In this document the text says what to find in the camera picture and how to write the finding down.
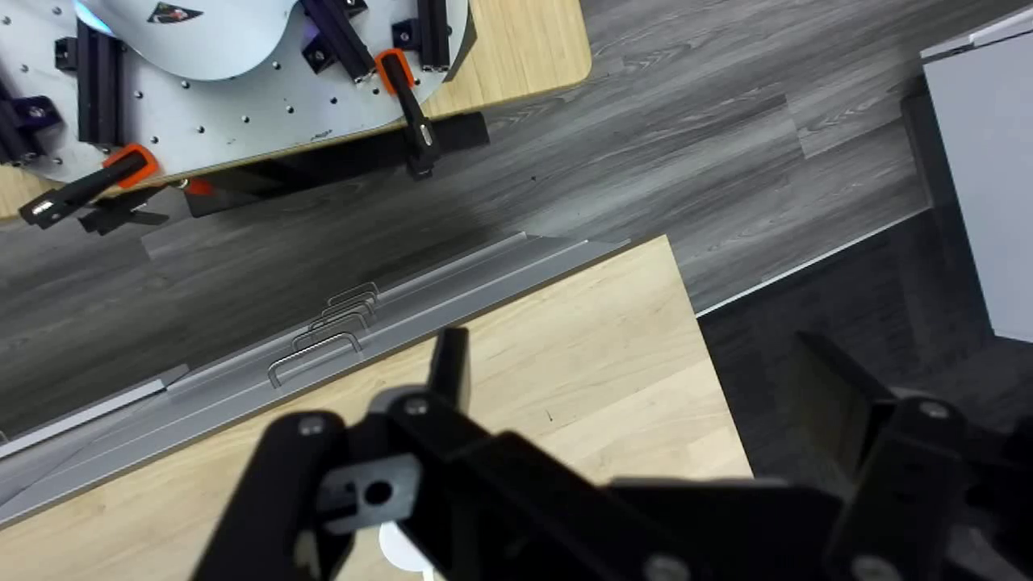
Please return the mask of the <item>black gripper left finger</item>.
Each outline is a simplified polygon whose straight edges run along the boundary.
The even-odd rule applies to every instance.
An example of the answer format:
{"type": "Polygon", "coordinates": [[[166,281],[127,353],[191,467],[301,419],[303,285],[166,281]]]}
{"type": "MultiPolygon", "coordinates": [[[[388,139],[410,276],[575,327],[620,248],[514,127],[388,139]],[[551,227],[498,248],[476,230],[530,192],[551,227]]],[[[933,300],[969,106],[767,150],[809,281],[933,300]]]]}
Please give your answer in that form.
{"type": "Polygon", "coordinates": [[[220,512],[191,581],[332,581],[361,531],[400,522],[421,536],[455,512],[447,480],[400,423],[433,404],[460,413],[470,392],[470,335],[441,329],[416,386],[379,392],[358,423],[332,410],[285,413],[263,427],[220,512]]]}

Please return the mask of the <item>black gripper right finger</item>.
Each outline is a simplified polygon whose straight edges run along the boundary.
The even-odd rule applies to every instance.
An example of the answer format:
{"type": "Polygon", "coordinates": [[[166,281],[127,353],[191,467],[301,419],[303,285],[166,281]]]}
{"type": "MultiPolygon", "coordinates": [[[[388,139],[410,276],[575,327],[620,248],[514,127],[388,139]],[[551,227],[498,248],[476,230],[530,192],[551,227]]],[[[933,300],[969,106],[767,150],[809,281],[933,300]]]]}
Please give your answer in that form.
{"type": "Polygon", "coordinates": [[[1033,572],[1033,427],[981,427],[956,404],[887,386],[818,331],[799,331],[796,408],[850,479],[826,572],[838,581],[985,581],[949,554],[956,527],[1033,572]]]}

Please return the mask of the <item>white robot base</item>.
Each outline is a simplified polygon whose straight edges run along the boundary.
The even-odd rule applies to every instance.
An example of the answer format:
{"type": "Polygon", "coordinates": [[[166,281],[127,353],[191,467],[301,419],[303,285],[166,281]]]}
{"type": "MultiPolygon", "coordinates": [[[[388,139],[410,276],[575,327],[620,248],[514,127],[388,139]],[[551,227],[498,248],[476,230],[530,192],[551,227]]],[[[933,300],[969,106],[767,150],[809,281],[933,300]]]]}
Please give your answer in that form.
{"type": "Polygon", "coordinates": [[[285,39],[298,0],[71,0],[74,16],[141,62],[188,82],[259,67],[285,39]]]}

